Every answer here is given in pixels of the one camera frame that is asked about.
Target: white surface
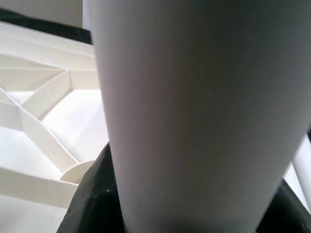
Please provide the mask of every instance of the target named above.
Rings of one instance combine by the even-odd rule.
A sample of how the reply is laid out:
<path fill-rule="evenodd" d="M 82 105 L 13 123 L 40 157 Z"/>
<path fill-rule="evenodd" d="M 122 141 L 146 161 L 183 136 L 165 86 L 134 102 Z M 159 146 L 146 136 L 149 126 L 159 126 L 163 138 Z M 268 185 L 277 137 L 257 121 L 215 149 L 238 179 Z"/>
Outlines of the white surface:
<path fill-rule="evenodd" d="M 93 160 L 86 161 L 69 168 L 64 172 L 60 180 L 79 184 L 83 178 L 83 175 L 93 165 L 93 163 Z"/>
<path fill-rule="evenodd" d="M 296 194 L 296 196 L 299 198 L 303 206 L 310 212 L 310 209 L 308 207 L 308 203 L 306 201 L 305 195 L 303 194 L 303 191 L 301 189 L 300 182 L 298 180 L 297 174 L 295 172 L 293 163 L 291 162 L 288 166 L 283 178 L 286 180 L 287 184 L 291 187 L 293 192 Z"/>
<path fill-rule="evenodd" d="M 64 71 L 40 86 L 35 95 L 32 95 L 21 106 L 34 117 L 41 118 L 69 91 L 70 76 L 68 71 Z"/>
<path fill-rule="evenodd" d="M 66 208 L 0 195 L 1 233 L 55 233 Z"/>
<path fill-rule="evenodd" d="M 79 162 L 94 160 L 108 142 L 100 90 L 73 90 L 42 123 Z"/>
<path fill-rule="evenodd" d="M 78 185 L 0 169 L 0 195 L 68 208 Z"/>
<path fill-rule="evenodd" d="M 77 164 L 66 148 L 39 120 L 23 109 L 20 109 L 20 116 L 25 133 L 62 172 Z"/>
<path fill-rule="evenodd" d="M 307 135 L 297 150 L 293 165 L 308 206 L 311 208 L 311 144 Z"/>
<path fill-rule="evenodd" d="M 61 72 L 57 69 L 0 69 L 0 86 L 5 91 L 35 91 Z"/>
<path fill-rule="evenodd" d="M 0 126 L 22 130 L 18 106 L 0 102 L 0 113 Z"/>
<path fill-rule="evenodd" d="M 93 47 L 5 23 L 0 41 L 0 232 L 54 233 L 108 142 Z"/>
<path fill-rule="evenodd" d="M 1 126 L 0 167 L 47 179 L 59 179 L 62 175 L 24 132 Z"/>
<path fill-rule="evenodd" d="M 8 91 L 7 92 L 17 103 L 21 104 L 31 95 L 33 95 L 35 92 L 34 91 Z"/>

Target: white cardboard tube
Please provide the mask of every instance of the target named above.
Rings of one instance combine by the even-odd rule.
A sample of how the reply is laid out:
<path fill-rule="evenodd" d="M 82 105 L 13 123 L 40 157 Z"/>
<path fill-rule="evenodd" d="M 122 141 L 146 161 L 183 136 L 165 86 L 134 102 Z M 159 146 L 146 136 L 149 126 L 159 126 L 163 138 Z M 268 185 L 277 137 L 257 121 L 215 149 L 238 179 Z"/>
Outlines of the white cardboard tube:
<path fill-rule="evenodd" d="M 250 233 L 311 119 L 311 2 L 93 0 L 129 233 Z"/>

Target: white pole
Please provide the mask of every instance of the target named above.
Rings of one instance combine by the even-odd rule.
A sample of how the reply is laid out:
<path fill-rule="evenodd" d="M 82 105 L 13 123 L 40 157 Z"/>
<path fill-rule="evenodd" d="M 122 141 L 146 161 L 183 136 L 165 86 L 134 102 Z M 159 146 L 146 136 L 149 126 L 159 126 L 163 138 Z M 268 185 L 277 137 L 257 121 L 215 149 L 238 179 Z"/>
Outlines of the white pole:
<path fill-rule="evenodd" d="M 89 3 L 128 232 L 252 232 L 311 120 L 311 2 Z"/>

